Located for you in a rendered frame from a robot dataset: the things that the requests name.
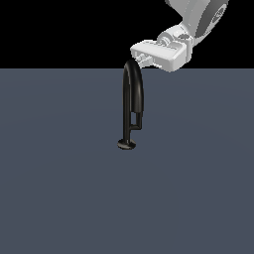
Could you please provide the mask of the black arched faucet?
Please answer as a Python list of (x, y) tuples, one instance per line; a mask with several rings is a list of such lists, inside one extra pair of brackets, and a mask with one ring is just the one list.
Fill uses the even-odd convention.
[(144, 88), (140, 68), (135, 60), (124, 65), (122, 81), (123, 138), (117, 142), (122, 150), (132, 150), (136, 142), (131, 139), (133, 130), (142, 129)]

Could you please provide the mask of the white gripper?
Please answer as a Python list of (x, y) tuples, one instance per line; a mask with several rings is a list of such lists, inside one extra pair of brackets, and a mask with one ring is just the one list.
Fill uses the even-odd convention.
[(188, 34), (163, 34), (157, 41), (144, 40), (130, 48), (140, 68), (154, 66), (167, 72), (181, 68), (191, 60), (193, 38)]

